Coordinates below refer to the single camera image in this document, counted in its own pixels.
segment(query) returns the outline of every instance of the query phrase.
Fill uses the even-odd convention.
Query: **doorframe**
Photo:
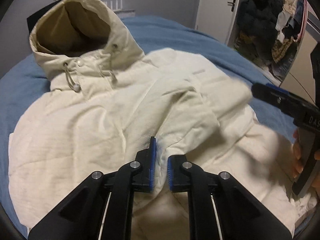
[[[195,30],[197,30],[197,26],[198,26],[201,3],[202,3],[202,0],[199,0],[198,10],[197,10],[197,17],[196,17],[196,24],[195,24],[195,27],[194,27]],[[235,8],[234,8],[233,15],[232,15],[232,18],[231,18],[230,27],[229,27],[229,30],[228,30],[228,33],[227,33],[226,40],[224,42],[224,44],[226,44],[226,45],[228,45],[233,26],[235,24],[236,15],[237,15],[237,12],[238,12],[238,7],[239,7],[239,0],[236,0]]]

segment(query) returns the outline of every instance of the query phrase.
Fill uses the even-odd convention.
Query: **blue blanket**
[[[227,75],[240,78],[250,86],[255,82],[268,83],[268,79],[252,63],[206,34],[159,17],[126,18],[123,22],[146,54],[166,47],[199,53]],[[8,190],[8,138],[20,116],[49,91],[49,86],[33,55],[18,63],[0,80],[0,202],[24,236],[27,236],[26,228],[19,223]],[[250,106],[260,123],[293,140],[295,126],[292,118],[256,99],[251,101]]]

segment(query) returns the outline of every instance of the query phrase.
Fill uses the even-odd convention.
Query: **metal screw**
[[[130,163],[130,167],[136,169],[136,168],[140,167],[140,162],[133,161]]]
[[[93,179],[100,179],[101,176],[102,176],[102,173],[101,173],[100,171],[95,171],[95,172],[93,172],[92,175],[91,175],[91,177],[92,177]]]
[[[223,178],[223,179],[229,179],[230,178],[230,174],[226,171],[222,172],[220,174],[220,177]]]
[[[192,163],[190,162],[184,162],[182,164],[182,167],[184,167],[185,169],[190,169],[192,167]]]

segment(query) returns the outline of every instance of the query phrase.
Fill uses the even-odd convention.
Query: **pile of clothes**
[[[281,80],[291,65],[286,54],[292,44],[296,48],[301,40],[306,6],[306,0],[247,0],[239,7],[240,30],[253,41],[260,58]]]

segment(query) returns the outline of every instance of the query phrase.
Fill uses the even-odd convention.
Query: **gray wall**
[[[52,2],[52,0],[13,1],[0,22],[0,78],[31,53],[27,18]],[[135,9],[136,15],[157,15],[193,28],[198,3],[199,0],[124,0],[124,7]]]

